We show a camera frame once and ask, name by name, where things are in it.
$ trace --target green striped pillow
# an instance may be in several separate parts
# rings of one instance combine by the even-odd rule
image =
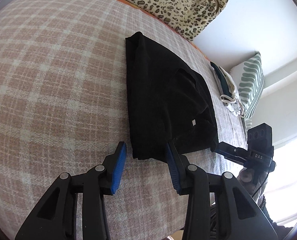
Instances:
[[[261,54],[233,67],[230,71],[245,110],[245,120],[250,119],[264,88]]]

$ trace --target folded fabric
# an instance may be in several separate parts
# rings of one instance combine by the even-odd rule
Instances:
[[[221,93],[220,100],[232,114],[243,118],[245,116],[244,107],[231,75],[213,62],[210,62],[210,65],[213,67],[214,78]]]
[[[204,78],[141,32],[126,38],[126,62],[133,158],[166,162],[171,140],[180,154],[214,151],[217,124]]]

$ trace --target leopard print bag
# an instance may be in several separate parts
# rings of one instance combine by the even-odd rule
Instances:
[[[224,9],[228,0],[127,0],[192,41]]]

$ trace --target blue gripper pad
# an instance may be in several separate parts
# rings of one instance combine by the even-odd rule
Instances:
[[[126,143],[123,142],[123,144],[118,145],[116,151],[118,151],[118,157],[116,160],[115,167],[112,172],[112,185],[111,185],[111,192],[115,194],[116,190],[118,190],[122,178],[122,173],[124,169],[124,164],[126,160]]]
[[[165,155],[166,155],[167,165],[170,170],[170,177],[172,179],[173,187],[176,190],[177,194],[179,194],[182,190],[181,185],[180,185],[179,170],[176,166],[174,155],[173,155],[170,145],[168,143],[166,145]]]

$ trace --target bed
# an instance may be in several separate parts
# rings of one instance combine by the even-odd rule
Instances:
[[[119,190],[105,196],[111,238],[161,240],[184,226],[187,196],[167,164],[132,158],[125,38],[137,31],[204,77],[219,141],[246,147],[210,62],[158,19],[124,0],[14,0],[0,11],[0,228],[9,239],[60,173],[86,172],[119,141],[128,151]],[[215,174],[241,169],[209,149],[187,157]],[[77,239],[81,225],[79,201]]]

